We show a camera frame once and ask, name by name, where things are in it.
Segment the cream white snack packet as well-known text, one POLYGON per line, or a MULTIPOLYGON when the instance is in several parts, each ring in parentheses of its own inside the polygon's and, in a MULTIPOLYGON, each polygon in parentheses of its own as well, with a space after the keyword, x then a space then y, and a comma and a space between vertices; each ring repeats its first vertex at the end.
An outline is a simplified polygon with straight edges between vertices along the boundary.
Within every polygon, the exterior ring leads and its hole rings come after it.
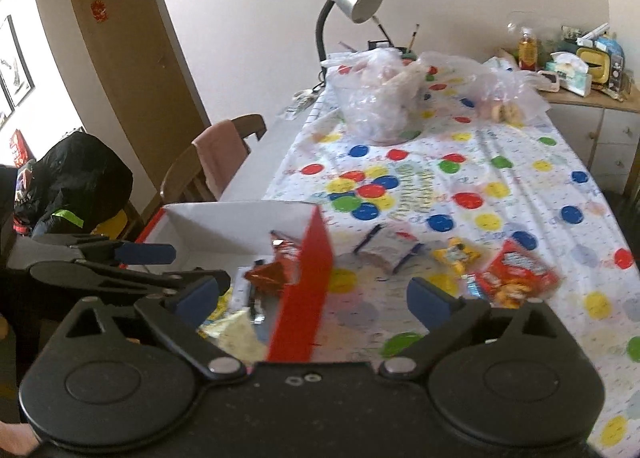
POLYGON ((244 364, 253 365, 267 357, 268 346, 258 340, 247 308, 204 322, 201 332, 217 348, 234 356, 244 364))

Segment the red white cardboard box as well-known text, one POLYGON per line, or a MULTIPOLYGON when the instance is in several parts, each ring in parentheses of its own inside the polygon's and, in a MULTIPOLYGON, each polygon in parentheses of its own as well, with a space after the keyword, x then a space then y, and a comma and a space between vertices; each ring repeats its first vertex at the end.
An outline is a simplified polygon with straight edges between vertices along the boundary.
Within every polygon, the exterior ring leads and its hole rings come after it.
POLYGON ((147 272, 224 270, 231 279, 205 310, 203 337, 247 365, 308 362, 321 324, 333 251, 321 210, 287 201, 190 202, 162 207, 139 237, 170 244, 147 272))

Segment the small yellow snack packet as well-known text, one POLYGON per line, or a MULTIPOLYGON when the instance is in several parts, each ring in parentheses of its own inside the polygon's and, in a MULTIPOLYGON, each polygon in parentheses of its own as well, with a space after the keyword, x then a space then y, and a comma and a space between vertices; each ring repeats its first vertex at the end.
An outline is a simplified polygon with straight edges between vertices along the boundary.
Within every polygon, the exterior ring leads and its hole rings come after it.
POLYGON ((446 247, 432 251, 432 257, 436 262, 450 268, 458 276, 466 274, 482 255, 474 244, 459 237, 451 237, 446 247))

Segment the brown foil chip bag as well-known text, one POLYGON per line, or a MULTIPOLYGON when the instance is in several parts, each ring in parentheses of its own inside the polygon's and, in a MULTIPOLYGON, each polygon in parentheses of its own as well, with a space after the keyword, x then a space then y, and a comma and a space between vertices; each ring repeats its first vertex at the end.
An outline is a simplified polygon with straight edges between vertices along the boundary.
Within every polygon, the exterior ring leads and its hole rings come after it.
POLYGON ((255 289, 266 296, 276 296, 280 298, 284 293, 285 282, 283 267, 278 262, 255 265, 244 273, 244 278, 255 287, 255 289))

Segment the white blue biscuit packet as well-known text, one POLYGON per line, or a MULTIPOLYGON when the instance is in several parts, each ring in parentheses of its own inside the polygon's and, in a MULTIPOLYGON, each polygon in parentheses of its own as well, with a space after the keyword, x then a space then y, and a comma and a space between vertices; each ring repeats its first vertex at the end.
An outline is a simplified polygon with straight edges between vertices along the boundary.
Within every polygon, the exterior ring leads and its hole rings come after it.
POLYGON ((378 224, 356 245, 354 255, 393 275, 422 248, 413 234, 390 224, 378 224))

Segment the red chip packet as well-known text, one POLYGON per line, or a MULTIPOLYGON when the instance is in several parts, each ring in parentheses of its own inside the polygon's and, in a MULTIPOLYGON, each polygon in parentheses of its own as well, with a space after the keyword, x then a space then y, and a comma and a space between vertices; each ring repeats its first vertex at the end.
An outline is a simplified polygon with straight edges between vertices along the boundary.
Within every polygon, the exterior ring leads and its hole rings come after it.
POLYGON ((288 285, 296 284, 300 275, 302 242, 278 230, 272 230, 270 237, 274 254, 273 262, 278 262, 282 265, 285 282, 288 285))

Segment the black jacket on chair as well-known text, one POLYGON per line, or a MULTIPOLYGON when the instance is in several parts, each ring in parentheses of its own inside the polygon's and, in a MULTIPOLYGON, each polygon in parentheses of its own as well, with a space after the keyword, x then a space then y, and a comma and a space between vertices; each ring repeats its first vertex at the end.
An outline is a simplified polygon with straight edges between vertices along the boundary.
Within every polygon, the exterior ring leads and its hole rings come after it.
POLYGON ((96 136, 75 131, 32 166, 14 226, 22 234, 88 234, 128 204, 134 176, 96 136))

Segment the balloon pattern tablecloth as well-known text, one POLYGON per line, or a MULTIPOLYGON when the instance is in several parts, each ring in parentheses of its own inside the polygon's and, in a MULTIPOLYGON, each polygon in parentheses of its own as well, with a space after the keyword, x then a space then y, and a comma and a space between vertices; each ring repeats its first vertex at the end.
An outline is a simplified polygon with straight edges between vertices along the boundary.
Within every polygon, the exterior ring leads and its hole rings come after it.
POLYGON ((639 452, 639 270, 596 181, 546 116, 528 126, 480 118, 465 78, 435 62, 421 134, 397 146, 350 137, 325 92, 306 120, 268 133, 224 200, 318 204, 335 254, 316 360, 382 360, 422 334, 405 291, 421 277, 454 296, 454 271, 423 253, 396 276, 356 259, 379 222, 407 227, 426 250, 451 238, 491 260, 516 244, 555 270, 550 305, 597 367, 605 404, 591 443, 607 457, 639 452))

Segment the wooden chair right side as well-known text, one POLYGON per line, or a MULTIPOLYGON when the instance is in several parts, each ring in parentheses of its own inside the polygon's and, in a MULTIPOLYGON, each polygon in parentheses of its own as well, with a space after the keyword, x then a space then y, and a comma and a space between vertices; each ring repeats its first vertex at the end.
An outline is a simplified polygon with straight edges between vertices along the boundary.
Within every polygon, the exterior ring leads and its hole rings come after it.
POLYGON ((640 239, 640 209, 639 195, 634 198, 616 194, 616 192, 603 193, 610 206, 620 230, 622 231, 629 249, 636 261, 639 261, 639 239, 640 239))

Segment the clear plastic bag with cookies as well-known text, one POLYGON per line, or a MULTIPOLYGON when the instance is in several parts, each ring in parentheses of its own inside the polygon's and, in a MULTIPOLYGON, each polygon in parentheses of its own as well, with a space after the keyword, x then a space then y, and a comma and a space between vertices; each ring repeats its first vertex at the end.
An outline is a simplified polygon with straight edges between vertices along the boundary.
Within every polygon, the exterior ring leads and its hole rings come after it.
POLYGON ((541 74, 513 68, 497 57, 481 64, 467 57, 425 52, 418 61, 428 68, 426 96, 456 102, 483 120, 530 126, 550 109, 538 92, 544 85, 541 74))

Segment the white drawer cabinet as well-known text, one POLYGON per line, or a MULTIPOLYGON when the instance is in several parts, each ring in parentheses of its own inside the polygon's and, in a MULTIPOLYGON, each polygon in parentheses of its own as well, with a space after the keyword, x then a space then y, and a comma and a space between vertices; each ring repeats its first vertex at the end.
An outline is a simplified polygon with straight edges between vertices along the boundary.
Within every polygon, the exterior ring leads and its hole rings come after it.
POLYGON ((548 116, 600 189, 631 194, 639 178, 639 90, 620 102, 601 92, 542 93, 548 116))

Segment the orange liquid bottle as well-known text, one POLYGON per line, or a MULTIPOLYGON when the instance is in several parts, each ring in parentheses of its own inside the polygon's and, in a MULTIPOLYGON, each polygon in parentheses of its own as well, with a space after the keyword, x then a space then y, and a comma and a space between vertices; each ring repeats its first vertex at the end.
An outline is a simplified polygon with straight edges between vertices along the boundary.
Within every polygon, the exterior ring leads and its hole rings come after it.
POLYGON ((535 71, 538 60, 538 41, 534 30, 522 27, 518 40, 518 66, 521 70, 535 71))

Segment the glass bowl on cabinet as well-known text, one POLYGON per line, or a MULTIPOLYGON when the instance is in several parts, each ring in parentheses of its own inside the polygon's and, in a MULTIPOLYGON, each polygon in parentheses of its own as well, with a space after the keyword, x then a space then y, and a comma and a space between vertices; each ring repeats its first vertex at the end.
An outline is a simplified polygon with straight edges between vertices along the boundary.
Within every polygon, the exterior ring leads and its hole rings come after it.
POLYGON ((551 59, 560 24, 553 16, 514 10, 506 16, 506 31, 510 40, 509 52, 514 58, 520 60, 524 54, 526 62, 536 59, 536 65, 541 68, 551 59))

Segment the yellow device on cabinet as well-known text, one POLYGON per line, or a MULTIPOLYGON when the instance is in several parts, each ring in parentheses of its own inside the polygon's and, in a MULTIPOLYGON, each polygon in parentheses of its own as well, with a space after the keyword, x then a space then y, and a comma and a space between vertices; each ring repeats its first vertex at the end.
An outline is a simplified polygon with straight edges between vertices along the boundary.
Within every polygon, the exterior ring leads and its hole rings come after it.
POLYGON ((618 91, 622 87, 624 56, 597 48, 578 48, 576 55, 587 64, 592 83, 618 91))

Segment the framed wall picture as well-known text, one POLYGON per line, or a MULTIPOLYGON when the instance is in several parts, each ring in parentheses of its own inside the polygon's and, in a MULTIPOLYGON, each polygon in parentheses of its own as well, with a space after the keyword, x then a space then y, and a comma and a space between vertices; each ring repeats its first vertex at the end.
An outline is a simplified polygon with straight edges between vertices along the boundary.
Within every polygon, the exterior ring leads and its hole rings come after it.
POLYGON ((11 15, 1 21, 1 81, 12 110, 34 89, 11 15))

